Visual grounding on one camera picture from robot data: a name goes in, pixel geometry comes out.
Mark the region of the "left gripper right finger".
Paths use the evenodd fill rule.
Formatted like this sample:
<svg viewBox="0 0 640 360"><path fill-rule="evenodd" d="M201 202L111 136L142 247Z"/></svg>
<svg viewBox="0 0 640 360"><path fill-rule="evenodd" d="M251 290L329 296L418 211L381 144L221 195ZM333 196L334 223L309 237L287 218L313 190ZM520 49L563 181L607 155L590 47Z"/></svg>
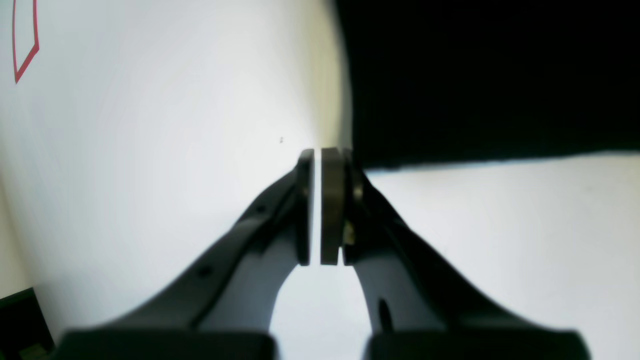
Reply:
<svg viewBox="0 0 640 360"><path fill-rule="evenodd" d="M323 265L354 269L372 335L366 360L589 360L574 330L496 303L403 221L350 151L323 148Z"/></svg>

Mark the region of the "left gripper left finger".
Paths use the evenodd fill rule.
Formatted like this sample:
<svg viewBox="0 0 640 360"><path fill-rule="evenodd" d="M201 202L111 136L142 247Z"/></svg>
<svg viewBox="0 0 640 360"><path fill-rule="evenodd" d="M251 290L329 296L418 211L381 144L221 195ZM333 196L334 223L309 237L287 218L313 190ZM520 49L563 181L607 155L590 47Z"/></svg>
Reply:
<svg viewBox="0 0 640 360"><path fill-rule="evenodd" d="M313 161L302 151L176 280L110 323L67 332L53 359L277 360L275 301L310 263Z"/></svg>

